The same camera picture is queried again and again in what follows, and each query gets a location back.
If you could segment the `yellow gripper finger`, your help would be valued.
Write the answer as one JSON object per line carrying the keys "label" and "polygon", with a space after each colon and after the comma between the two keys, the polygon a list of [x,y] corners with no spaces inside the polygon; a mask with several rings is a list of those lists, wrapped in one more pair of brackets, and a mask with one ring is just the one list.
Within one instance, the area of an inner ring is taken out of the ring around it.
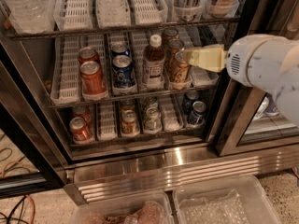
{"label": "yellow gripper finger", "polygon": [[183,58],[189,65],[219,73],[225,68],[227,52],[220,44],[185,49]]}

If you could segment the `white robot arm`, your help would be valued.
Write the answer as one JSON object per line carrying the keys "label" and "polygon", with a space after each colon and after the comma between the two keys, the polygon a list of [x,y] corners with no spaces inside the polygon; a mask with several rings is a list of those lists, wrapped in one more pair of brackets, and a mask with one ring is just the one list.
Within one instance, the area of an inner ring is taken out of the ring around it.
{"label": "white robot arm", "polygon": [[247,35],[228,49],[210,45],[185,49],[183,60],[244,86],[269,93],[282,115],[299,126],[299,40],[277,35]]}

